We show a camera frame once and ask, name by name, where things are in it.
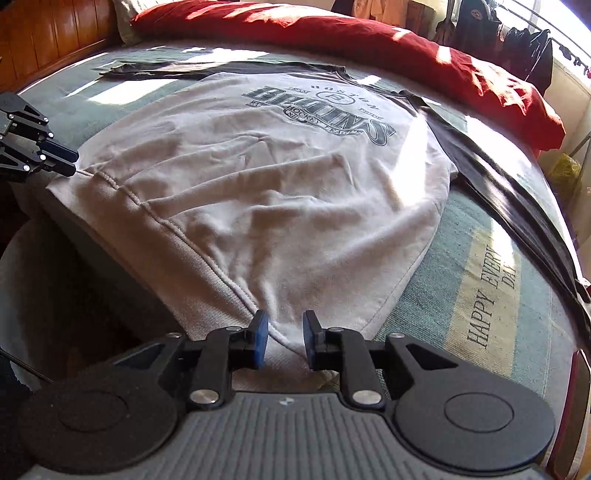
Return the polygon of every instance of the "yellow bag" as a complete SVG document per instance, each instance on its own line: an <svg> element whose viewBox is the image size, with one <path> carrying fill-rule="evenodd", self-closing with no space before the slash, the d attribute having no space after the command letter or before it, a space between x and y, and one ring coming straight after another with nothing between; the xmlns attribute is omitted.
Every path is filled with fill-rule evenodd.
<svg viewBox="0 0 591 480"><path fill-rule="evenodd" d="M559 156L548 173L548 183L561 207L566 207L573 197L580 173L581 165L566 153Z"/></svg>

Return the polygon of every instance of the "hanging clothes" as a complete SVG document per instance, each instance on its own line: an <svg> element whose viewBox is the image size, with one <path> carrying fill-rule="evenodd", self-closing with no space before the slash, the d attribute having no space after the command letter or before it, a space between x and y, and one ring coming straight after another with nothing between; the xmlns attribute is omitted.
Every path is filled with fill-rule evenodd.
<svg viewBox="0 0 591 480"><path fill-rule="evenodd" d="M355 0L352 15L403 27L406 23L408 0Z"/></svg>
<svg viewBox="0 0 591 480"><path fill-rule="evenodd" d="M532 83L543 95L552 83L553 48L550 30L531 33L509 30L497 64L517 78Z"/></svg>
<svg viewBox="0 0 591 480"><path fill-rule="evenodd" d="M456 0L447 0L447 14L435 27L435 35L432 40L444 47L450 47L453 41L453 34L456 31L456 26L452 22L453 7L456 5Z"/></svg>
<svg viewBox="0 0 591 480"><path fill-rule="evenodd" d="M486 0L463 0L450 46L477 59L496 63L495 45L501 25Z"/></svg>

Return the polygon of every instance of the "wall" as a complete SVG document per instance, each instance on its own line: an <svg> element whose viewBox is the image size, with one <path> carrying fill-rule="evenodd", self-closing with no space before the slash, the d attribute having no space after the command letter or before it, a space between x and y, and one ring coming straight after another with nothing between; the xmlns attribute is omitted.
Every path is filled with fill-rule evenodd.
<svg viewBox="0 0 591 480"><path fill-rule="evenodd" d="M559 150L540 155L540 166L544 171L549 171L559 155L573 151L591 129L591 89L583 86L558 60L554 60L552 84L544 99L560 115L566 130L566 137Z"/></svg>

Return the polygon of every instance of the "wooden headboard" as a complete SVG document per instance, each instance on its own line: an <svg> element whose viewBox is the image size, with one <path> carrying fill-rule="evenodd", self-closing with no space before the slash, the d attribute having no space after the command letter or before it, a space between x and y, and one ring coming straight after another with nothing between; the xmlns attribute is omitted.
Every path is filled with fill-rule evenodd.
<svg viewBox="0 0 591 480"><path fill-rule="evenodd" d="M0 91L120 42L112 0L14 0L0 11Z"/></svg>

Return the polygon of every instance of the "cable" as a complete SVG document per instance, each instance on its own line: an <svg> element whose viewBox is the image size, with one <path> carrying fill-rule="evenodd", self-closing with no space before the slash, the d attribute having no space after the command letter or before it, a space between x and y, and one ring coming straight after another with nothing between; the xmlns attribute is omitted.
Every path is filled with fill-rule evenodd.
<svg viewBox="0 0 591 480"><path fill-rule="evenodd" d="M29 372L31 375L35 375L39 380L43 380L44 382L47 382L47 383L53 383L53 380L51 378L46 377L42 373L35 370L33 367L30 367L29 365L27 365L22 360L19 360L17 357L12 356L10 353L8 353L6 350L4 350L2 347L0 347L0 355L6 357L13 364L18 365L22 369Z"/></svg>

